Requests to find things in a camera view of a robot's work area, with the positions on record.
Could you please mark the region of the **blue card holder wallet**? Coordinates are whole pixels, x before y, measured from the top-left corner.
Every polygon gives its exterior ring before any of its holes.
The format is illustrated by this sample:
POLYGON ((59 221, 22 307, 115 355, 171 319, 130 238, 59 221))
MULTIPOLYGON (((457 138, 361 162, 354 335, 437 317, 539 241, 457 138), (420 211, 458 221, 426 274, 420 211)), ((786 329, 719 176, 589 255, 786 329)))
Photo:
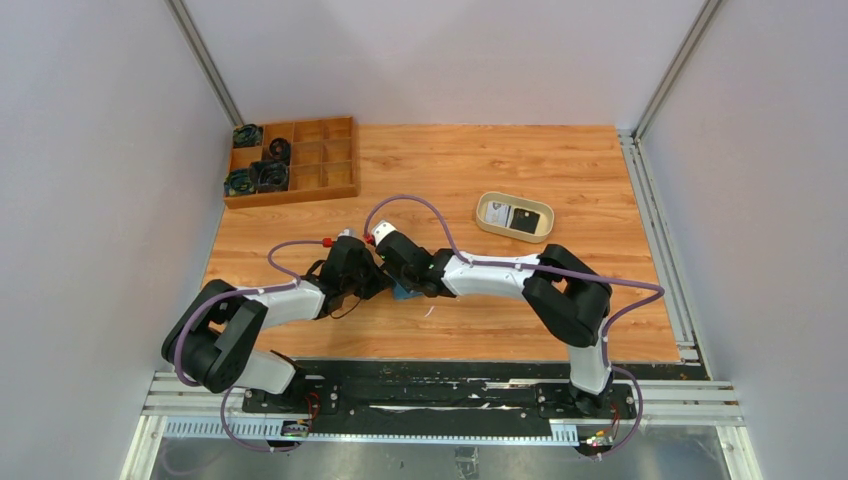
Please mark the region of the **blue card holder wallet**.
POLYGON ((404 301, 421 296, 420 292, 409 290, 399 283, 395 283, 392 287, 392 297, 396 301, 404 301))

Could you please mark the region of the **black card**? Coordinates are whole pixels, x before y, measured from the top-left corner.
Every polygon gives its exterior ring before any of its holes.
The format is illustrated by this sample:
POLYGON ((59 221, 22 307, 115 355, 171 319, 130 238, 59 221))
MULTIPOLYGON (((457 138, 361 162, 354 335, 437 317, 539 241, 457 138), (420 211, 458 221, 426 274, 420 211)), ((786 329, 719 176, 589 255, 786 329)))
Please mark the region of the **black card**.
POLYGON ((539 221, 540 214, 538 212, 522 208, 515 208, 513 210, 512 219, 509 227, 512 230, 534 235, 536 233, 539 221))

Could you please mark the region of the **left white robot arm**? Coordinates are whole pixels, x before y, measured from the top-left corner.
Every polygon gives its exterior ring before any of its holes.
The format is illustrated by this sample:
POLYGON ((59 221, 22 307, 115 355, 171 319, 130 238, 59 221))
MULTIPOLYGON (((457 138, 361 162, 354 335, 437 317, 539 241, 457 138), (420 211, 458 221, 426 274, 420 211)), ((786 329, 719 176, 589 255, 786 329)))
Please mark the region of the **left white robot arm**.
POLYGON ((286 392, 297 367, 278 353, 255 345, 271 327, 332 315, 349 297, 369 300, 393 287, 365 242, 345 232, 325 238, 325 259, 315 261, 288 283, 237 287, 208 282, 177 321, 161 347, 165 361, 190 387, 222 393, 232 387, 269 394, 286 392))

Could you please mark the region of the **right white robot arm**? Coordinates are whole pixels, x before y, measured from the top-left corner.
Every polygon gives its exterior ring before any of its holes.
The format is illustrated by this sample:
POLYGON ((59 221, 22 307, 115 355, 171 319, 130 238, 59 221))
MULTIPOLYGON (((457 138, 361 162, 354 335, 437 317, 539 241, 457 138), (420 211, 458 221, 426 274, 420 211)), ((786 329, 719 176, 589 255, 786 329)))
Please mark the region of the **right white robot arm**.
POLYGON ((568 350, 571 387, 599 396, 611 381, 603 328, 612 288, 585 277, 594 271, 566 248, 549 244, 536 255, 495 257, 434 253, 387 222, 371 230, 384 270, 400 285, 427 297, 485 295, 524 300, 546 329, 568 350))

